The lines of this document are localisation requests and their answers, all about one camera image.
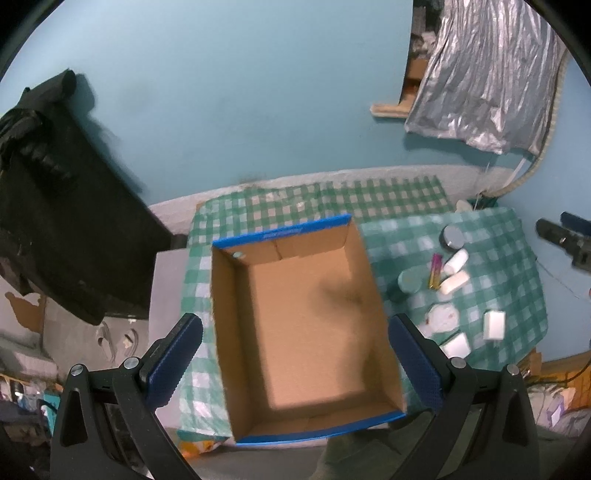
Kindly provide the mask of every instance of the green checkered tablecloth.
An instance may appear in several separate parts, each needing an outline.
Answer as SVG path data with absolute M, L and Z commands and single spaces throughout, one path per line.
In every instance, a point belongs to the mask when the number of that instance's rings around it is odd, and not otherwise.
M 325 182 L 284 189 L 245 189 L 206 202 L 195 214 L 189 233 L 189 263 L 181 311 L 198 315 L 203 343 L 181 383 L 181 429 L 205 435 L 232 435 L 217 363 L 209 281 L 211 243 L 351 213 L 357 223 L 452 210 L 436 177 L 399 180 Z
M 425 287 L 404 297 L 397 288 L 399 273 L 415 265 L 429 265 L 435 252 L 445 253 L 439 235 L 451 223 L 466 238 L 470 257 L 464 270 L 470 274 L 470 282 L 448 296 Z M 460 312 L 459 331 L 465 332 L 472 349 L 466 358 L 471 366 L 500 370 L 520 361 L 544 337 L 548 321 L 536 259 L 513 210 L 382 220 L 365 223 L 360 231 L 387 315 L 406 313 L 418 325 L 433 304 L 452 302 Z M 487 310 L 505 311 L 503 341 L 484 341 Z M 437 333 L 431 338 L 441 345 L 454 333 Z M 413 411 L 420 403 L 404 372 L 402 378 L 407 406 Z

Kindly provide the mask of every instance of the floor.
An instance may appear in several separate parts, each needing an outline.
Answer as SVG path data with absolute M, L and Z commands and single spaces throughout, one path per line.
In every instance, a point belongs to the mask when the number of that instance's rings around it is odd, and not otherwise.
M 110 362 L 96 341 L 97 327 L 78 319 L 55 301 L 48 299 L 43 329 L 43 349 L 57 365 L 58 378 L 64 380 L 75 364 L 84 364 L 93 370 L 119 366 L 128 355 L 122 344 L 124 334 L 133 328 L 138 333 L 135 356 L 142 356 L 148 349 L 148 322 L 106 318 L 113 345 L 115 361 Z

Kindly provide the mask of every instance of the white container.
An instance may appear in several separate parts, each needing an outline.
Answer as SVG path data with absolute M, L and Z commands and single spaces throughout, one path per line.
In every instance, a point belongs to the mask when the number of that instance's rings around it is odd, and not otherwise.
M 470 344 L 468 343 L 468 337 L 464 332 L 458 333 L 456 336 L 445 342 L 440 348 L 448 358 L 453 358 L 455 356 L 466 358 L 472 351 L 470 349 Z
M 458 250 L 453 257 L 451 257 L 443 266 L 445 275 L 453 275 L 458 273 L 466 262 L 468 261 L 468 252 L 465 248 Z
M 484 340 L 505 338 L 505 312 L 491 310 L 484 314 Z
M 451 303 L 435 305 L 427 313 L 433 333 L 453 332 L 460 326 L 460 312 Z
M 451 277 L 445 279 L 441 287 L 439 287 L 439 291 L 443 295 L 449 295 L 450 293 L 455 292 L 458 288 L 463 287 L 466 283 L 470 281 L 470 275 L 466 272 L 466 270 L 461 270 L 458 273 L 453 274 Z

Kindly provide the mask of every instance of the white bottle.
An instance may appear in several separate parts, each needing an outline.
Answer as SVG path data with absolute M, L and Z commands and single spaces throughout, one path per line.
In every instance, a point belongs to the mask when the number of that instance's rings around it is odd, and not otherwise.
M 466 262 L 468 261 L 468 252 L 465 248 L 458 250 L 453 257 L 451 257 L 447 263 L 443 266 L 443 272 L 446 275 L 453 275 L 458 273 Z

